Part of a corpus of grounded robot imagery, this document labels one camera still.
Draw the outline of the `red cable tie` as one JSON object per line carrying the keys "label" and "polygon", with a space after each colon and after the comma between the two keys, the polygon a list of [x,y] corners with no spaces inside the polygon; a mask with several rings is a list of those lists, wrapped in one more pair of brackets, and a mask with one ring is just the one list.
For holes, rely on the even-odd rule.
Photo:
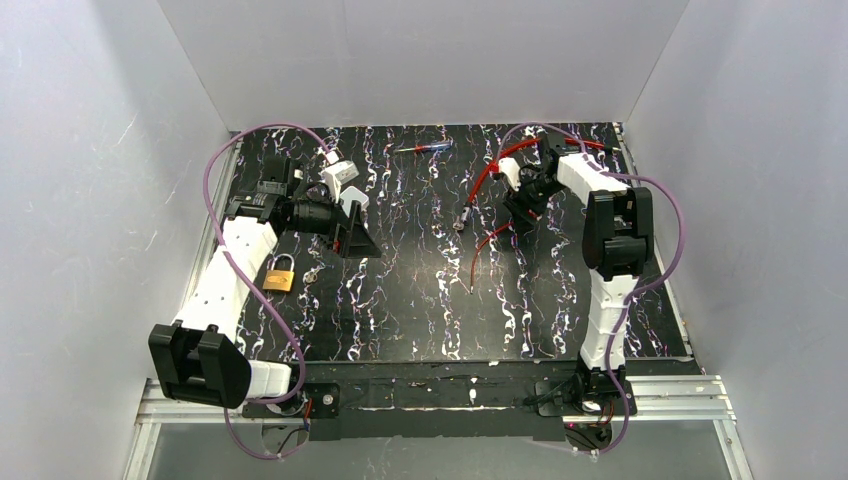
{"label": "red cable tie", "polygon": [[483,285],[484,279],[497,271],[503,263],[506,254],[514,250],[515,225],[508,221],[494,228],[475,247],[469,266],[468,291],[476,293]]}

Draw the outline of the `brass padlock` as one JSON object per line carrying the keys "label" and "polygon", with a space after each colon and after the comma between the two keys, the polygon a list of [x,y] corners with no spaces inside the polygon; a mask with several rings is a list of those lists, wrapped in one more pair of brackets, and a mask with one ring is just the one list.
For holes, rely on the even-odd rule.
{"label": "brass padlock", "polygon": [[295,279],[295,260],[291,254],[282,253],[272,257],[262,283],[266,292],[288,293]]}

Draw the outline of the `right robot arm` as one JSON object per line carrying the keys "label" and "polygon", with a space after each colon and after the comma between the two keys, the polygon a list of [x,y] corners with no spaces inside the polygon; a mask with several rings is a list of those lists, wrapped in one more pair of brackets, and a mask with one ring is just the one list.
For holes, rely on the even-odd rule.
{"label": "right robot arm", "polygon": [[526,399],[542,416],[587,404],[611,415],[626,406],[624,340],[631,295],[653,259],[653,198],[612,176],[593,155],[569,151],[562,135],[533,140],[542,165],[522,165],[499,154],[495,166],[506,179],[504,204],[515,226],[539,220],[552,196],[568,191],[582,204],[583,260],[590,274],[588,327],[574,373],[566,380],[540,382]]}

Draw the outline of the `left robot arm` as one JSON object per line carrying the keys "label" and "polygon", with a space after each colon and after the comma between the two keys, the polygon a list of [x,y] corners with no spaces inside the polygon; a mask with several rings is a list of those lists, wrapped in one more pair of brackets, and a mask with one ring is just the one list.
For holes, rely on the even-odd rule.
{"label": "left robot arm", "polygon": [[168,324],[157,324],[148,338],[155,371],[165,397],[235,409],[247,401],[291,398],[292,368],[249,360],[235,345],[236,330],[266,258],[286,231],[314,234],[342,258],[378,258],[380,248],[367,231],[363,214],[368,196],[351,182],[357,166],[330,152],[317,187],[302,164],[273,161],[256,190],[234,197],[219,228],[222,236],[194,292]]}

